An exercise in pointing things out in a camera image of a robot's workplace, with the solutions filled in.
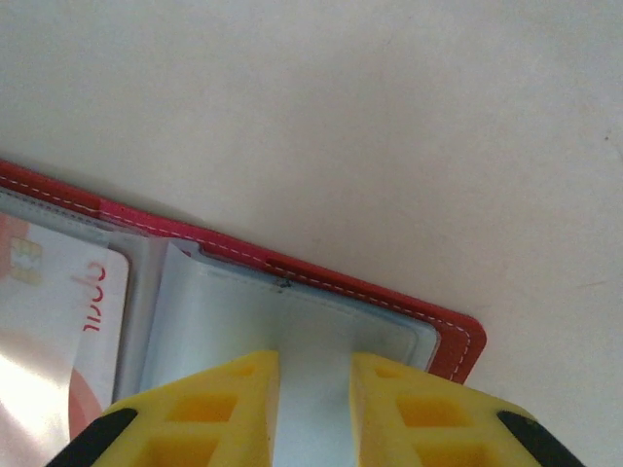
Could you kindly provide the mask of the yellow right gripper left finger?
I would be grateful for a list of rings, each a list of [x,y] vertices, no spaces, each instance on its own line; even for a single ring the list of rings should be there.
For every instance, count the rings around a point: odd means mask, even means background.
[[[273,467],[274,350],[117,401],[48,467]]]

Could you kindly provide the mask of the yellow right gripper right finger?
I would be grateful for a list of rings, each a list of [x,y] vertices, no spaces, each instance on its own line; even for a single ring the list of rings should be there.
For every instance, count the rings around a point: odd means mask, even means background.
[[[523,408],[372,353],[349,404],[356,467],[586,467]]]

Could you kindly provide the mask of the white pink april card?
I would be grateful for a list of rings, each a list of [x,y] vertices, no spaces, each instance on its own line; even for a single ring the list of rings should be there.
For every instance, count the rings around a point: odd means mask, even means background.
[[[128,259],[0,213],[0,436],[64,440],[113,396]]]

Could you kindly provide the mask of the red card holder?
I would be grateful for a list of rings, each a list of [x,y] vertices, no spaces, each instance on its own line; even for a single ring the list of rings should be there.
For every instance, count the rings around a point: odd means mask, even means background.
[[[475,319],[0,159],[0,213],[110,248],[129,273],[111,403],[64,440],[0,436],[0,466],[46,464],[112,403],[259,350],[279,360],[273,467],[355,467],[351,355],[463,382]]]

